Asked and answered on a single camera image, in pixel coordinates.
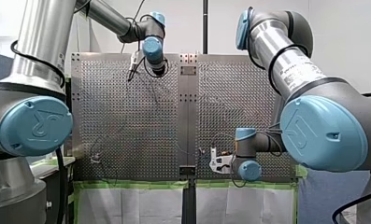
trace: silver robot arm segment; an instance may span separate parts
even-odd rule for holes
[[[51,153],[71,133],[64,104],[64,60],[74,15],[82,0],[28,0],[12,70],[0,80],[0,154]],[[144,54],[156,75],[164,71],[164,16],[129,22],[107,3],[92,0],[88,15],[123,43],[144,41]]]
[[[83,6],[87,1],[78,0],[77,7]],[[143,40],[142,49],[149,67],[156,76],[164,74],[166,68],[163,53],[165,37],[163,14],[151,12],[150,15],[144,15],[139,22],[132,22],[102,0],[92,0],[89,8],[86,7],[83,11],[116,34],[122,43]]]
[[[240,17],[236,44],[285,101],[279,127],[293,158],[315,170],[371,170],[371,97],[309,59],[312,34],[301,15],[250,8]]]

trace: white paper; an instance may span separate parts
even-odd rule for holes
[[[78,223],[180,224],[182,189],[83,189]]]

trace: robotic arm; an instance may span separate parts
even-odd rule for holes
[[[267,71],[285,106],[279,121],[281,134],[263,137],[249,129],[250,140],[243,149],[237,136],[244,130],[236,130],[231,169],[243,179],[256,180],[261,167],[255,164],[255,152],[266,151],[268,141],[276,139],[271,151],[280,145],[311,169],[371,170],[371,97],[361,95],[342,78],[326,76],[309,59],[313,38],[301,15],[251,7],[240,17],[236,46],[246,49],[255,65]],[[244,175],[244,170],[257,175]]]
[[[0,80],[0,154],[40,156],[63,143],[72,116],[63,103],[64,57],[74,8],[86,0],[29,0],[9,77]],[[102,0],[92,0],[88,16],[114,32],[122,43],[144,40],[152,71],[164,73],[164,16],[130,22]]]
[[[164,73],[162,14],[130,22],[102,0],[28,0],[19,40],[12,45],[11,73],[0,80],[0,223],[46,221],[46,185],[34,179],[24,157],[51,153],[71,133],[64,61],[74,9],[80,6],[122,43],[144,40],[148,66],[156,76]],[[62,194],[60,204],[64,202]]]

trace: end effector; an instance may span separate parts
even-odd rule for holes
[[[162,76],[166,69],[163,53],[164,25],[164,15],[159,12],[151,12],[149,15],[143,16],[140,22],[132,22],[129,31],[125,35],[118,35],[122,43],[144,40],[142,51],[148,66],[156,76]]]
[[[256,181],[263,171],[256,161],[257,152],[282,153],[279,134],[257,132],[254,128],[237,128],[235,130],[235,152],[222,152],[217,157],[217,148],[212,146],[209,166],[213,172],[218,174],[236,174],[246,181]]]

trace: metal frame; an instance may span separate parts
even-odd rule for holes
[[[257,129],[262,130],[263,128],[267,127],[270,125],[270,120],[274,116],[273,113],[273,108],[274,108],[274,102],[275,102],[275,95],[274,93],[270,90],[269,85],[268,85],[268,80],[265,75],[265,72],[262,72],[260,70],[257,70],[253,65],[251,65],[250,60],[247,56],[219,56],[219,55],[195,55],[195,54],[171,54],[171,55],[166,55],[167,59],[169,62],[171,62],[177,71],[173,71],[170,76],[175,76],[177,77],[172,77],[175,78],[175,82],[171,82],[174,85],[177,85],[175,88],[173,87],[173,90],[175,92],[172,92],[172,96],[167,96],[167,97],[173,97],[173,104],[175,104],[176,108],[176,123],[173,125],[175,127],[176,131],[175,133],[177,134],[177,141],[178,141],[178,148],[176,155],[177,157],[175,160],[177,160],[176,165],[178,166],[176,170],[178,172],[174,175],[171,173],[170,176],[167,177],[161,177],[161,176],[142,176],[140,175],[139,177],[136,177],[134,179],[138,180],[178,180],[178,179],[195,179],[195,178],[205,178],[205,179],[224,179],[224,178],[229,178],[227,175],[216,175],[213,174],[212,172],[209,171],[209,160],[203,160],[204,155],[201,155],[201,151],[205,151],[206,154],[209,155],[208,148],[206,148],[205,144],[206,141],[210,141],[212,136],[218,131],[221,131],[220,129],[217,129],[213,132],[207,133],[206,135],[206,130],[201,128],[202,122],[206,122],[207,124],[211,122],[218,122],[220,127],[224,125],[224,129],[222,130],[223,132],[227,132],[229,134],[233,134],[235,131],[235,127],[238,126],[255,126]],[[80,116],[82,113],[87,113],[87,112],[82,112],[81,107],[81,98],[84,97],[82,94],[84,92],[81,92],[81,86],[82,85],[82,79],[81,79],[81,74],[82,74],[82,69],[83,72],[85,72],[87,69],[90,70],[91,73],[93,72],[98,72],[99,69],[101,70],[104,67],[104,63],[109,62],[109,64],[112,63],[123,63],[121,64],[120,67],[119,65],[115,65],[116,67],[111,68],[111,70],[106,70],[106,72],[109,72],[108,76],[116,76],[117,78],[121,78],[121,81],[124,81],[125,78],[127,77],[127,64],[129,62],[130,54],[100,54],[100,53],[74,53],[72,55],[72,103],[73,103],[73,113],[75,115],[74,121],[75,121],[75,129],[73,131],[73,154],[76,157],[82,157],[85,156],[83,149],[85,147],[90,147],[90,143],[85,144],[82,142],[81,139],[81,133],[80,133],[80,127],[82,124],[82,120],[80,119],[97,119],[97,117],[91,118],[85,117],[83,114],[83,118]],[[122,69],[121,71],[117,71],[117,74],[112,75],[112,69]],[[234,90],[233,92],[225,93],[229,95],[224,95],[222,96],[222,101],[227,101],[229,98],[237,99],[238,97],[241,97],[242,94],[246,94],[247,97],[242,98],[242,103],[244,105],[244,110],[247,108],[250,108],[250,104],[247,105],[247,102],[251,102],[251,104],[255,104],[255,102],[258,102],[258,99],[249,99],[250,97],[253,97],[253,94],[256,94],[255,92],[261,91],[260,94],[257,97],[264,97],[263,99],[266,99],[266,102],[261,102],[259,105],[254,105],[251,109],[251,111],[258,112],[259,114],[256,114],[260,119],[257,119],[256,122],[253,122],[254,119],[254,114],[251,113],[244,115],[244,114],[239,114],[240,112],[238,109],[233,108],[233,105],[228,105],[229,106],[229,112],[227,110],[223,111],[214,111],[214,108],[210,108],[215,114],[211,114],[210,116],[214,117],[219,115],[220,113],[223,113],[225,116],[232,116],[234,117],[234,121],[230,125],[226,123],[220,123],[220,121],[216,121],[216,118],[219,117],[214,117],[213,120],[207,120],[208,117],[206,117],[206,114],[203,114],[206,109],[206,105],[203,105],[205,103],[204,98],[206,97],[205,93],[206,91],[211,92],[211,94],[218,94],[220,96],[221,91],[220,86],[214,86],[214,81],[220,81],[220,79],[217,80],[211,80],[211,85],[213,86],[208,86],[206,87],[206,84],[209,84],[209,82],[205,82],[202,79],[203,78],[211,78],[207,77],[207,70],[212,69],[209,74],[211,76],[211,72],[215,73],[221,73],[222,74],[217,74],[217,76],[233,76],[235,80],[233,80],[231,83],[224,83],[224,85],[227,85],[227,89],[224,91],[228,91],[229,89],[239,89]],[[252,76],[252,80],[246,79],[247,81],[245,83],[243,80],[239,79],[239,74],[246,74],[247,76],[250,74]],[[248,91],[249,87],[244,86],[250,85],[250,89],[255,89],[252,91]],[[93,86],[89,85],[87,88],[105,88],[103,86]],[[109,97],[115,97],[115,98],[120,98],[120,95],[115,95],[115,94],[120,94],[119,91],[114,91],[111,93],[111,96]],[[137,101],[140,101],[142,103],[143,98],[137,99]],[[98,111],[104,111],[106,108],[104,108],[104,105],[94,105],[94,106],[102,106],[103,108],[98,110]],[[119,113],[117,111],[105,111],[101,113]],[[233,144],[229,144],[226,142],[227,145],[223,144],[221,146],[221,150],[231,150],[231,147]],[[263,181],[271,181],[271,182],[293,182],[295,178],[295,169],[293,166],[293,161],[288,156],[287,154],[284,154],[281,158],[276,158],[274,156],[268,155],[267,153],[259,153],[258,154],[258,160],[262,164],[263,168],[264,166],[266,167],[267,173],[263,175]],[[156,166],[167,166],[166,164],[160,164],[159,162],[155,164]],[[90,167],[82,167],[81,165],[78,166],[78,171],[81,169],[89,169],[87,172],[93,172]],[[100,176],[102,173],[101,167],[96,168],[99,169],[100,171],[96,172],[97,176]]]

